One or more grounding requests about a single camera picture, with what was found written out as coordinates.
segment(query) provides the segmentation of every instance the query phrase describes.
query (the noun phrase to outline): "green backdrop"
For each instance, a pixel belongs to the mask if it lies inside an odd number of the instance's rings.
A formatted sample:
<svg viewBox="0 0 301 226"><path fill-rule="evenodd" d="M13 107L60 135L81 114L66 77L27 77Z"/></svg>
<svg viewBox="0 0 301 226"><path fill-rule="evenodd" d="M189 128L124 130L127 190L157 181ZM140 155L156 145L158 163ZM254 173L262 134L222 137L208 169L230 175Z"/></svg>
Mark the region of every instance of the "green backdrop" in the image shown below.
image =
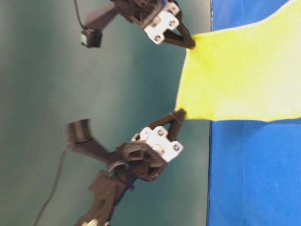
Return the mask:
<svg viewBox="0 0 301 226"><path fill-rule="evenodd" d="M80 1L82 18L107 0ZM210 30L210 0L180 1L191 33ZM156 46L117 17L101 49L79 43L72 0L0 1L0 219L30 226L50 193L66 124L91 118L108 149L173 110L185 50ZM181 155L156 183L135 183L111 225L205 225L209 122L185 122ZM90 207L87 187L104 165L67 154L41 226L70 226Z"/></svg>

